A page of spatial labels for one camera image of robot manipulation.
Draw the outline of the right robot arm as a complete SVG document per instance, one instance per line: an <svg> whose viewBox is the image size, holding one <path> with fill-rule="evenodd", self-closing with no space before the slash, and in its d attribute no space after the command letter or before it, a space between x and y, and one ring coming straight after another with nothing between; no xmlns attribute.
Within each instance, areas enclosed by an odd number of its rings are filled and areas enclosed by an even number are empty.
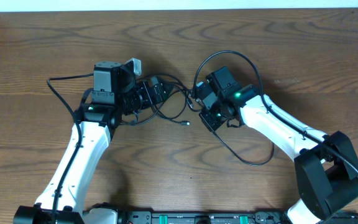
<svg viewBox="0 0 358 224"><path fill-rule="evenodd" d="M227 67L195 85L199 116L215 132L231 119L271 140L294 163L299 201L287 211L292 223L332 219L358 198L358 157L342 132L326 134L279 108L254 85L241 86Z"/></svg>

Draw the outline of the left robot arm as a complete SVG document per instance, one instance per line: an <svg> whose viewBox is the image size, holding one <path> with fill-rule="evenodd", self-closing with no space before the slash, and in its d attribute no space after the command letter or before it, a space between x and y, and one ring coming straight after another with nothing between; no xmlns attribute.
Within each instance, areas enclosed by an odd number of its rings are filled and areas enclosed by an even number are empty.
<svg viewBox="0 0 358 224"><path fill-rule="evenodd" d="M137 82L141 61L97 62L76 111L70 142L43 193L31 207L20 206L14 223L125 223L113 208L97 206L84 212L85 198L96 166L109 147L122 116L137 114L167 100L173 87L159 77Z"/></svg>

